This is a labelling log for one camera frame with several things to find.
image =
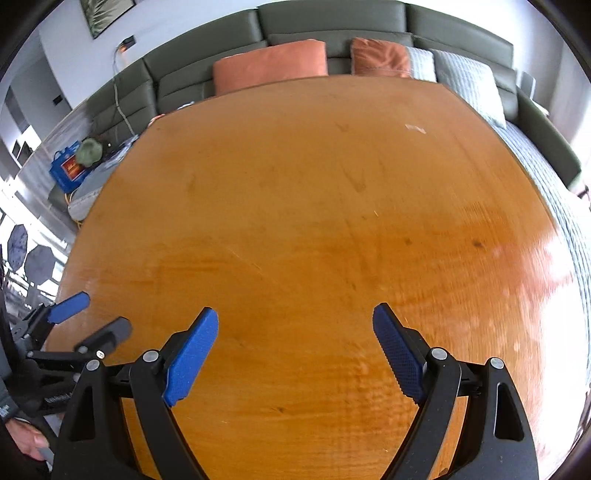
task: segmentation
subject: person's hand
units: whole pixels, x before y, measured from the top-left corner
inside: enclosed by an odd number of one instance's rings
[[[49,447],[49,443],[39,430],[27,422],[16,419],[8,420],[6,428],[22,453],[35,460],[44,460],[39,449]]]

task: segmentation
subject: power cord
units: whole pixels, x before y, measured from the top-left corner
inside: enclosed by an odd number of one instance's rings
[[[121,117],[123,117],[123,120],[125,121],[127,128],[129,128],[129,131],[130,131],[132,137],[134,137],[135,136],[134,129],[131,127],[129,120],[127,120],[127,117],[125,116],[125,114],[123,113],[123,110],[121,110],[121,107],[119,106],[119,91],[117,89],[117,75],[119,74],[118,68],[117,68],[117,52],[119,52],[120,49],[121,49],[121,45],[117,46],[117,48],[115,49],[115,53],[113,54],[113,87],[115,89],[115,106],[117,107],[117,111],[119,112]],[[115,141],[117,141],[116,136],[117,136],[117,131],[115,131]]]

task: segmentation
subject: white pillow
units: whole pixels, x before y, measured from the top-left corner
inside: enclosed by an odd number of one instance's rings
[[[433,53],[420,48],[407,47],[408,58],[410,59],[410,76],[417,80],[436,82],[435,62]]]
[[[491,68],[479,61],[433,50],[437,81],[447,85],[486,121],[507,128],[503,103]]]

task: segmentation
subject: green hat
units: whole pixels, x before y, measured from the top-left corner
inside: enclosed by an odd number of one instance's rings
[[[103,157],[103,145],[94,138],[85,139],[76,151],[76,163],[91,167]]]

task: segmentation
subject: sofa backrest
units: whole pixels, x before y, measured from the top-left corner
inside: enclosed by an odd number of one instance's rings
[[[506,119],[517,120],[517,72],[512,68],[511,43],[464,20],[417,5],[406,6],[406,18],[415,47],[457,53],[490,66]]]
[[[213,64],[219,59],[266,47],[256,10],[219,18],[166,42],[145,57],[157,84],[158,111],[215,95]]]
[[[315,38],[326,43],[330,74],[351,72],[350,42],[377,38],[446,50],[488,64],[505,116],[517,120],[513,45],[456,17],[396,0],[287,0],[244,10],[194,28],[117,75],[119,103],[136,133],[158,113],[215,95],[213,63],[268,45]],[[92,133],[113,144],[131,133],[115,108],[113,81],[88,100]]]
[[[355,37],[413,44],[405,5],[392,0],[288,0],[261,5],[258,14],[269,45],[308,38],[325,42],[329,74],[351,73]]]
[[[158,113],[152,77],[140,59],[86,101],[88,114],[92,118],[90,134],[106,139],[114,148],[132,137],[132,133],[117,110],[113,84],[117,85],[119,107],[136,134],[143,132]]]

